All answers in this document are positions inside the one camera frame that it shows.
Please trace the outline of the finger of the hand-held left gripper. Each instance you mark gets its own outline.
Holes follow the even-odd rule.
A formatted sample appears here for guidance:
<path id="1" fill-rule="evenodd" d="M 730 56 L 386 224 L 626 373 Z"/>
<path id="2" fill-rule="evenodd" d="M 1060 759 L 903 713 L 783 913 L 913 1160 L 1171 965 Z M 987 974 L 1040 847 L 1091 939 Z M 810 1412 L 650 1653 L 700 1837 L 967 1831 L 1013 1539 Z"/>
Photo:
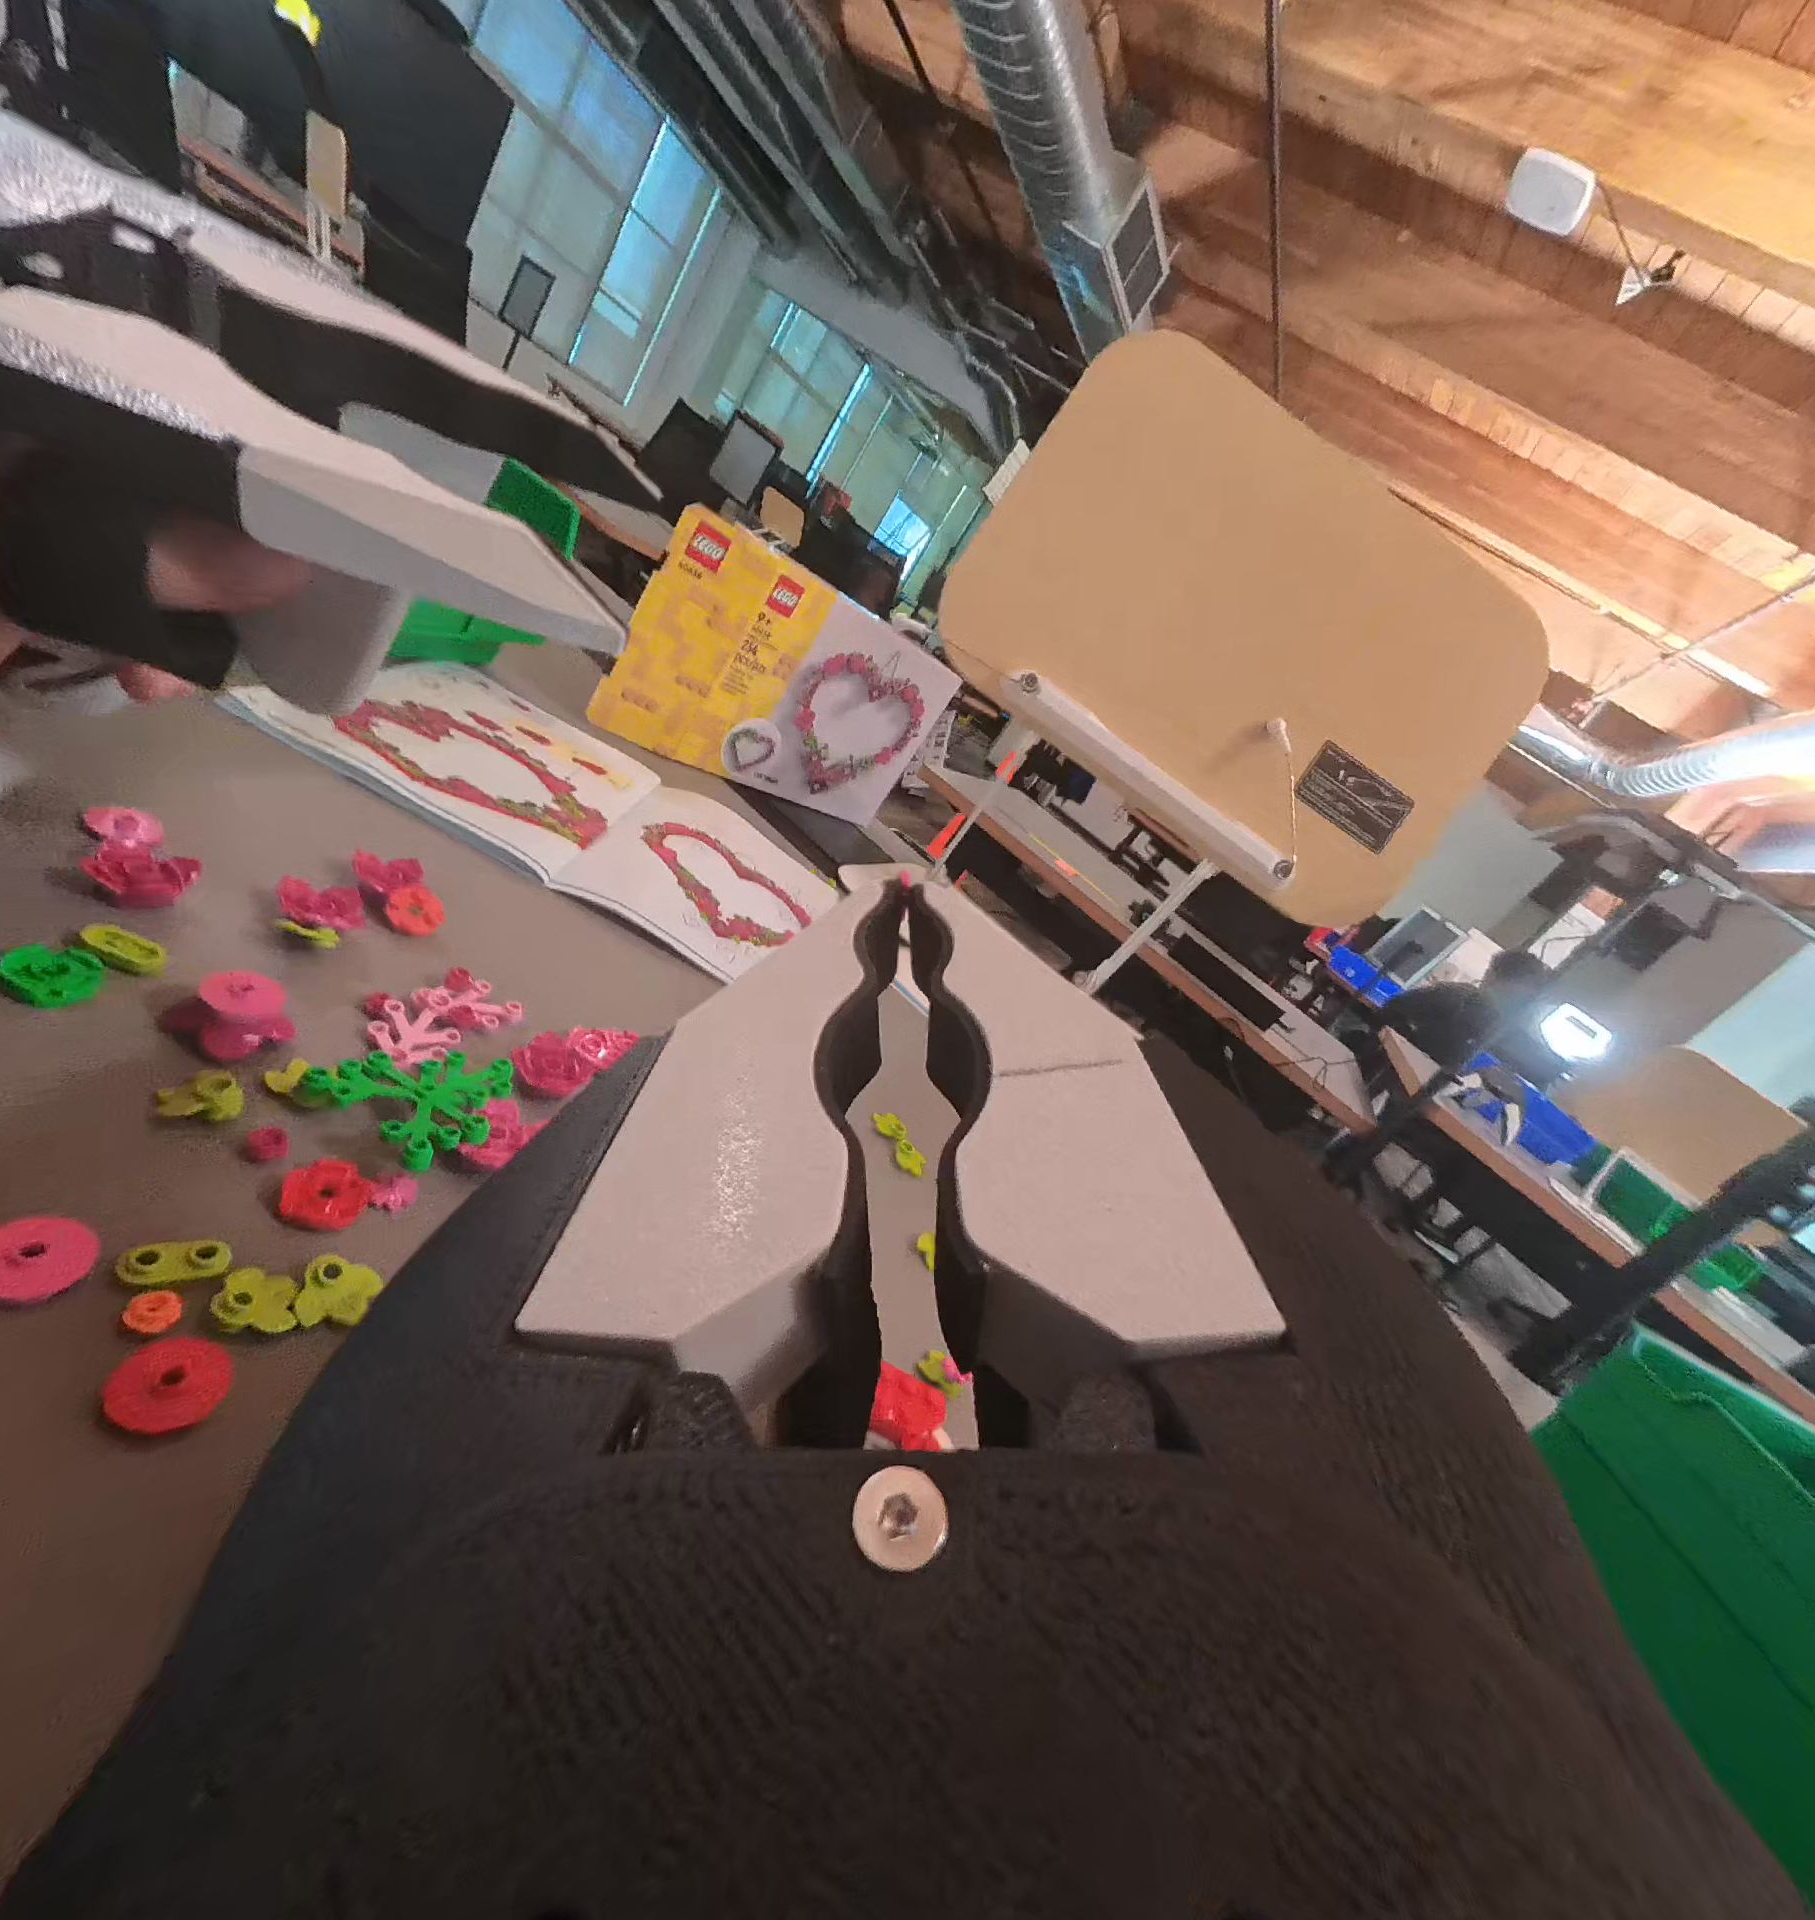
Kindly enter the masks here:
<path id="1" fill-rule="evenodd" d="M 342 276 L 236 225 L 187 227 L 187 253 L 218 304 L 219 360 L 292 411 L 339 428 L 347 407 L 370 407 L 588 494 L 659 510 L 655 486 L 579 411 Z"/>
<path id="2" fill-rule="evenodd" d="M 233 657 L 384 657 L 416 599 L 611 657 L 626 622 L 536 534 L 394 453 L 313 422 L 191 329 L 58 293 L 0 293 L 0 437 L 86 460 L 170 513 L 312 566 L 235 616 Z"/>

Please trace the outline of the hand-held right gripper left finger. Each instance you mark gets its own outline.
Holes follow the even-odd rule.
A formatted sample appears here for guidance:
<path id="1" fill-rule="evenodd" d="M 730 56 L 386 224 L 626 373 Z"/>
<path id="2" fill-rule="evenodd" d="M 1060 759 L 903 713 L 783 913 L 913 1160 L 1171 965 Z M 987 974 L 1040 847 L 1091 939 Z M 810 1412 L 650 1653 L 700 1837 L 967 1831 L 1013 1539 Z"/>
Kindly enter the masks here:
<path id="1" fill-rule="evenodd" d="M 515 1332 L 722 1380 L 803 1448 L 861 1448 L 881 1370 L 865 1153 L 910 885 L 855 888 L 660 1043 Z"/>

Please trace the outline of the red heart brick frame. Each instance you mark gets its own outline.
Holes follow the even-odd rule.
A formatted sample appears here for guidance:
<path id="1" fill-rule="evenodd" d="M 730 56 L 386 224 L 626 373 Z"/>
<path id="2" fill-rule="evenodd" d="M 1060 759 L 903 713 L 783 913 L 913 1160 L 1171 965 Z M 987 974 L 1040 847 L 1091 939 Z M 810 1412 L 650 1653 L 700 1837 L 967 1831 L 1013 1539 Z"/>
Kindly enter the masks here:
<path id="1" fill-rule="evenodd" d="M 943 1350 L 926 1350 L 903 1367 L 882 1362 L 867 1443 L 899 1451 L 955 1451 L 947 1421 L 971 1390 L 972 1376 Z"/>

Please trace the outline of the red round disc brick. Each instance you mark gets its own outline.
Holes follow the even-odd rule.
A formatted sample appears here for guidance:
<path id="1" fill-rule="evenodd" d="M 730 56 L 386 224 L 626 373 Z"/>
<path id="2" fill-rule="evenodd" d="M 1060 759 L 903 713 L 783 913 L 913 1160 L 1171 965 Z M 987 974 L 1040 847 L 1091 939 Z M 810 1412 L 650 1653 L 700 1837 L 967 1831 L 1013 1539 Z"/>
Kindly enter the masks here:
<path id="1" fill-rule="evenodd" d="M 99 1396 L 105 1425 L 135 1439 L 191 1430 L 231 1393 L 233 1356 L 198 1337 L 158 1339 L 131 1351 Z"/>

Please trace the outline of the yellow toy set box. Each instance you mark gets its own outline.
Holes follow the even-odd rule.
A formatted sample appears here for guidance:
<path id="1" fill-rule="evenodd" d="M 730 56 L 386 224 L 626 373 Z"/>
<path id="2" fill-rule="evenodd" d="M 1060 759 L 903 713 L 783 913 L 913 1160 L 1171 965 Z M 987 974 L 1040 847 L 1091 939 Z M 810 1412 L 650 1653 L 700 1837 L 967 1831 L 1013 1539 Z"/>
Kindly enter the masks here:
<path id="1" fill-rule="evenodd" d="M 588 720 L 634 746 L 864 826 L 961 680 L 786 553 L 685 507 Z"/>

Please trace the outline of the person's left hand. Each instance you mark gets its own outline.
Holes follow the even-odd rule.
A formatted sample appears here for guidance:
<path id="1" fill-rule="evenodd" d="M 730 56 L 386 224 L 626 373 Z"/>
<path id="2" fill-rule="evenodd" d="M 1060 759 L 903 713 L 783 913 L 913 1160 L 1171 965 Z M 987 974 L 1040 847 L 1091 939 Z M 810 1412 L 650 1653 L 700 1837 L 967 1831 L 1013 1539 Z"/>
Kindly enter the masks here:
<path id="1" fill-rule="evenodd" d="M 170 513 L 86 460 L 0 439 L 0 684 L 61 646 L 135 705 L 218 687 L 235 616 L 312 566 L 233 525 Z"/>

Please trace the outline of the green plastic bin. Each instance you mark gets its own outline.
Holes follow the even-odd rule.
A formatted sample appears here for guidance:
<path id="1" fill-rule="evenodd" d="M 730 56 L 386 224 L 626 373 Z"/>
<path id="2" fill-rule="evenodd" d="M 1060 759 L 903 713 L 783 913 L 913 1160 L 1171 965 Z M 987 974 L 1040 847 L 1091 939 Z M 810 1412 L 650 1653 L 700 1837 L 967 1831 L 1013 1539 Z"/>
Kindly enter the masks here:
<path id="1" fill-rule="evenodd" d="M 487 489 L 485 507 L 527 525 L 560 561 L 574 559 L 581 530 L 579 507 L 527 464 L 504 459 Z M 507 645 L 544 645 L 544 635 L 416 599 L 391 641 L 386 661 L 485 665 Z"/>
<path id="2" fill-rule="evenodd" d="M 1665 1707 L 1815 1912 L 1815 1427 L 1637 1329 L 1534 1445 Z"/>

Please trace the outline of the wooden office desk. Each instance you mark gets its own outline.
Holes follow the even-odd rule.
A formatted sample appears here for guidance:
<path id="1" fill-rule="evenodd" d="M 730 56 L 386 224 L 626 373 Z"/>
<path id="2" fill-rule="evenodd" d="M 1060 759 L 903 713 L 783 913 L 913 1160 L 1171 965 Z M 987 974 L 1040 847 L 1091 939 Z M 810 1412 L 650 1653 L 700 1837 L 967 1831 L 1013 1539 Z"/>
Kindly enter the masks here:
<path id="1" fill-rule="evenodd" d="M 1023 925 L 1069 956 L 1070 973 L 1094 973 L 1118 949 L 1134 931 L 1132 905 L 1103 888 L 1110 863 L 1081 861 L 1094 844 L 1069 830 L 1067 850 L 1056 850 L 1049 832 L 1063 826 L 1060 818 L 1016 788 L 945 767 L 925 772 L 922 781 L 960 818 L 945 847 L 952 875 L 976 875 Z M 1156 941 L 1145 941 L 1103 994 L 1152 1030 L 1195 1041 L 1199 1059 L 1228 1073 L 1267 1126 L 1280 1130 L 1315 1113 L 1338 1131 L 1372 1131 L 1377 1115 L 1366 1079 L 1343 1039 L 1228 957 L 1217 963 L 1215 977 L 1229 984 L 1228 996 L 1212 989 L 1210 974 L 1195 974 Z M 1501 1144 L 1492 1122 L 1443 1097 L 1423 1108 L 1418 1131 L 1446 1139 L 1454 1156 L 1475 1168 L 1473 1207 L 1461 1216 L 1479 1225 L 1482 1244 L 1517 1255 L 1542 1279 L 1554 1268 L 1552 1286 L 1569 1304 L 1611 1290 L 1616 1273 L 1640 1255 L 1640 1244 L 1615 1217 L 1520 1147 Z M 1710 1366 L 1749 1380 L 1815 1427 L 1815 1396 L 1791 1380 L 1746 1332 L 1727 1325 L 1702 1288 L 1676 1279 L 1650 1310 L 1663 1325 L 1679 1325 L 1688 1339 L 1705 1343 Z"/>

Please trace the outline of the bare green brick stem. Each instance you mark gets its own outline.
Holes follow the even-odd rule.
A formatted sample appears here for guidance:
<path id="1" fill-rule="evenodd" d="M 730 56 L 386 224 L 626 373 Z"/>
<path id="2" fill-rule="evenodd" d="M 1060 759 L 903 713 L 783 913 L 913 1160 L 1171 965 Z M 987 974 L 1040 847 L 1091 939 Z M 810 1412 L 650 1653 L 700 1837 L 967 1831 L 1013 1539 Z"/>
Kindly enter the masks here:
<path id="1" fill-rule="evenodd" d="M 394 1147 L 404 1172 L 420 1174 L 441 1154 L 487 1144 L 490 1108 L 513 1092 L 513 1060 L 472 1065 L 454 1049 L 408 1068 L 377 1049 L 333 1068 L 309 1068 L 301 1088 L 333 1108 L 391 1108 L 378 1124 L 378 1135 Z"/>

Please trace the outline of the open instruction booklet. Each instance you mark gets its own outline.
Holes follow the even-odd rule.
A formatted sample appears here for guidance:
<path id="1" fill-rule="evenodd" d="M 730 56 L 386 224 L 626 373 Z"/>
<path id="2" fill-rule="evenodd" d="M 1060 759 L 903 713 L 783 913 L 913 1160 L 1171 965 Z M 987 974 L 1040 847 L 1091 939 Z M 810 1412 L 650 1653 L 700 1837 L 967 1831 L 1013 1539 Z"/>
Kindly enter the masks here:
<path id="1" fill-rule="evenodd" d="M 465 843 L 648 932 L 719 981 L 840 899 L 749 818 L 465 662 L 394 662 L 341 715 L 265 687 L 219 705 Z"/>

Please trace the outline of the green storage bins on desk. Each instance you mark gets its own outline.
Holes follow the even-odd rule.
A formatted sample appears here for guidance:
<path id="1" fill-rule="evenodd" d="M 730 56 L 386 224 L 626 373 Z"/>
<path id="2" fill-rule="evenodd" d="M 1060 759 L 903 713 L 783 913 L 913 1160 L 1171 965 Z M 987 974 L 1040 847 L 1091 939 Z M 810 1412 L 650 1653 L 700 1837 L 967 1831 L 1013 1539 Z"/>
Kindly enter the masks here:
<path id="1" fill-rule="evenodd" d="M 1572 1172 L 1591 1208 L 1640 1246 L 1673 1232 L 1692 1213 L 1689 1202 L 1624 1151 L 1597 1144 Z M 1713 1248 L 1685 1270 L 1685 1279 L 1702 1290 L 1749 1292 L 1763 1277 L 1759 1255 L 1736 1240 Z"/>

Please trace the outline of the small beige panel on stand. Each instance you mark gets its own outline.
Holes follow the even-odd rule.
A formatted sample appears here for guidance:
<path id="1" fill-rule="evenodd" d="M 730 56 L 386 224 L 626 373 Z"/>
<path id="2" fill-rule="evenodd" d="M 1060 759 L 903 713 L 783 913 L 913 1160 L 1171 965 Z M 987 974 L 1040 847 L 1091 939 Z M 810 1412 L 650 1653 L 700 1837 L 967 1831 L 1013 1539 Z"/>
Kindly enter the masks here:
<path id="1" fill-rule="evenodd" d="M 1666 1046 L 1555 1092 L 1597 1141 L 1689 1202 L 1806 1131 L 1806 1122 L 1700 1051 Z"/>

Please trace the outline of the black wall screen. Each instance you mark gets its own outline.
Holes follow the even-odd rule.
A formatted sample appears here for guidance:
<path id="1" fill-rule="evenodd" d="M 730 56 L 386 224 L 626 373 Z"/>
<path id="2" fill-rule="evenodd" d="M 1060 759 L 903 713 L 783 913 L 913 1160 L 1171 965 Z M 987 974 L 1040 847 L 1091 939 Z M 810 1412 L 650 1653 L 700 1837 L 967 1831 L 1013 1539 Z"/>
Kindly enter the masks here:
<path id="1" fill-rule="evenodd" d="M 443 4 L 162 2 L 166 55 L 238 111 L 292 179 L 309 116 L 346 137 L 370 237 L 465 296 L 469 230 L 511 122 Z"/>

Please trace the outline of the silver air duct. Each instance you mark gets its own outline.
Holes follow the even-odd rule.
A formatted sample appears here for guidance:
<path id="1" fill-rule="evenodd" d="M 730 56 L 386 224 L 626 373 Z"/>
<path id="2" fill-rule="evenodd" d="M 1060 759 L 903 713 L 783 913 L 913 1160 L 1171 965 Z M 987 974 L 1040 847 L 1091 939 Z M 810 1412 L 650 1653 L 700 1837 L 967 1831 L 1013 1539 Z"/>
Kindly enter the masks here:
<path id="1" fill-rule="evenodd" d="M 1148 170 L 1110 133 L 1083 4 L 957 2 L 961 42 L 1088 358 L 1151 331 L 1171 274 Z"/>

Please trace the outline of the thin silver duct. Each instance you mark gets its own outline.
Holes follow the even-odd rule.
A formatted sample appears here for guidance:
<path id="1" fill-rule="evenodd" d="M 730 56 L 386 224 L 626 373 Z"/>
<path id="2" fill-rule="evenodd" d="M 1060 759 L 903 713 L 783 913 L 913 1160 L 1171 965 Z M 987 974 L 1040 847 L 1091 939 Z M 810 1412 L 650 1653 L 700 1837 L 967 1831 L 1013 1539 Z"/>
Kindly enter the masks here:
<path id="1" fill-rule="evenodd" d="M 1657 801 L 1739 781 L 1815 774 L 1815 708 L 1775 715 L 1648 756 L 1619 756 L 1534 708 L 1509 746 L 1594 792 Z"/>

